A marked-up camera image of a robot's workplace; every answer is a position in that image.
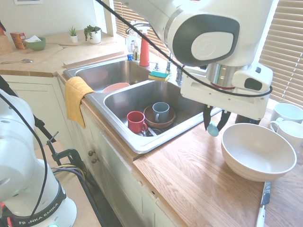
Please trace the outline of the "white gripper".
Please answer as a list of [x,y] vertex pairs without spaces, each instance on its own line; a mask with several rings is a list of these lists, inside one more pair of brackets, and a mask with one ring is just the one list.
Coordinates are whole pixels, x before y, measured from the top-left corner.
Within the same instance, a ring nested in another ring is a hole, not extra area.
[[180,92],[185,98],[205,104],[203,109],[205,130],[207,130],[211,121],[212,106],[224,110],[216,126],[218,131],[220,131],[227,123],[231,112],[254,120],[262,119],[266,112],[269,99],[269,95],[262,97],[242,97],[224,94],[206,87],[188,76],[183,78]]

